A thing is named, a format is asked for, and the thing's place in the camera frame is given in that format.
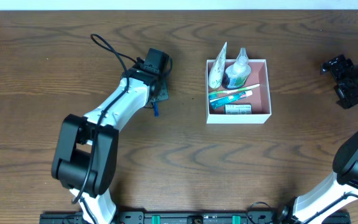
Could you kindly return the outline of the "blue disposable razor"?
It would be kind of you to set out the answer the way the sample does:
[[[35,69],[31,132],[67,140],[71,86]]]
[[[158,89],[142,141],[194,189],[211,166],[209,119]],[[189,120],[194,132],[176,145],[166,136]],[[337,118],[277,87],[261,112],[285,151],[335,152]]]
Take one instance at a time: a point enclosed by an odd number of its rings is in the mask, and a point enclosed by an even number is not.
[[[153,110],[154,110],[154,116],[159,117],[158,103],[157,102],[153,102]]]

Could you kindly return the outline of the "teal white toothpaste tube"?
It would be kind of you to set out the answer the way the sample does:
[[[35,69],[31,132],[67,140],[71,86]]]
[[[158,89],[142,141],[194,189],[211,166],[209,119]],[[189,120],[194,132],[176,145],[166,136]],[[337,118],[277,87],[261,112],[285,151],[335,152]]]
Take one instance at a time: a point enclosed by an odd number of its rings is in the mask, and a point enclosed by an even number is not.
[[[251,96],[251,95],[253,95],[252,90],[242,91],[240,93],[228,95],[228,96],[225,96],[225,97],[222,97],[222,98],[212,101],[211,107],[212,107],[212,109],[215,110],[216,108],[220,108],[226,104],[233,103],[233,102],[238,101],[243,98],[247,98],[248,96]]]

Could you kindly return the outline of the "white floral lotion tube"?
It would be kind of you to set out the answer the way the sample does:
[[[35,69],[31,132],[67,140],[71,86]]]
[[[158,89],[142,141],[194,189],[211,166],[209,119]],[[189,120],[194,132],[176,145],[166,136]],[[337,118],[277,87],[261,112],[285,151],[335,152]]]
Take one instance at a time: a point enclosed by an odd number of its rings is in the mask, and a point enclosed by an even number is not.
[[[221,86],[226,63],[226,50],[227,42],[223,45],[220,53],[213,63],[213,66],[211,67],[211,70],[209,71],[208,86],[211,89],[217,89]]]

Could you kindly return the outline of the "green white toothbrush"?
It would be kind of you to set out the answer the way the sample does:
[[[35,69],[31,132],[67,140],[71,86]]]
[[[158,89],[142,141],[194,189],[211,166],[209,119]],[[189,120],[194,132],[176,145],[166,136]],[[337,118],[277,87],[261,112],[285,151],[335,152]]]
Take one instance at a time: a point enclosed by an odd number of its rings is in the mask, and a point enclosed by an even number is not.
[[[242,88],[238,88],[238,89],[233,89],[233,90],[219,90],[219,91],[212,91],[210,93],[208,93],[208,99],[209,100],[213,100],[215,98],[218,97],[219,94],[231,94],[231,93],[236,93],[238,91],[247,91],[247,90],[252,90],[254,88],[259,87],[260,84],[254,84],[254,85],[250,85],[250,86],[246,86],[246,87],[242,87]]]

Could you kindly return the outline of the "green white soap bar box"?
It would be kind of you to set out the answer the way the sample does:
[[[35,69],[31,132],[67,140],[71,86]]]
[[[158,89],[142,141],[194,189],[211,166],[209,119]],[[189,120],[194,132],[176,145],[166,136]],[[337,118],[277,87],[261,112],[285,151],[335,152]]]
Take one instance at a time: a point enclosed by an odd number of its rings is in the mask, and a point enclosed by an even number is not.
[[[251,105],[225,105],[224,114],[252,114]]]

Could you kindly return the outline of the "clear pump soap bottle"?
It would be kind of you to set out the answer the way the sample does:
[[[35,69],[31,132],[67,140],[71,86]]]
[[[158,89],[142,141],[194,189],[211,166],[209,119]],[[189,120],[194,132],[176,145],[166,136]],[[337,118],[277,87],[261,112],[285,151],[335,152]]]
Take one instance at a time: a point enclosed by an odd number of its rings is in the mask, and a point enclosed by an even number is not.
[[[242,47],[236,61],[225,69],[222,86],[230,90],[242,87],[251,71],[246,48]]]

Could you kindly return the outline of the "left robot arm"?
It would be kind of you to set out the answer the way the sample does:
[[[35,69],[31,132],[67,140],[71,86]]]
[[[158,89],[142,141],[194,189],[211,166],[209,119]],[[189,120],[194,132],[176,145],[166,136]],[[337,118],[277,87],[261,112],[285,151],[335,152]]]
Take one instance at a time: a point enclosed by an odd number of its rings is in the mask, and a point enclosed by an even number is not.
[[[80,204],[87,223],[112,223],[116,206],[109,186],[117,162],[119,133],[148,103],[155,103],[172,59],[149,49],[146,58],[124,71],[116,90],[83,116],[69,114],[62,122],[52,162],[52,177]]]

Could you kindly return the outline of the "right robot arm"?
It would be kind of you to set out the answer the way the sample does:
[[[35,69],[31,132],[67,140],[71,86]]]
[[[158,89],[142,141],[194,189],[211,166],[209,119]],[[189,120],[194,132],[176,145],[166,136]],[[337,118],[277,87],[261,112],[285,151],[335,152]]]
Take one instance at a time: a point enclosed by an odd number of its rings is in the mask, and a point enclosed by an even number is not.
[[[349,109],[358,104],[358,65],[339,55],[324,62],[321,71],[333,76],[338,105]],[[333,171],[314,189],[284,205],[273,222],[350,223],[350,215],[341,208],[355,200],[358,200],[358,131],[338,149]]]

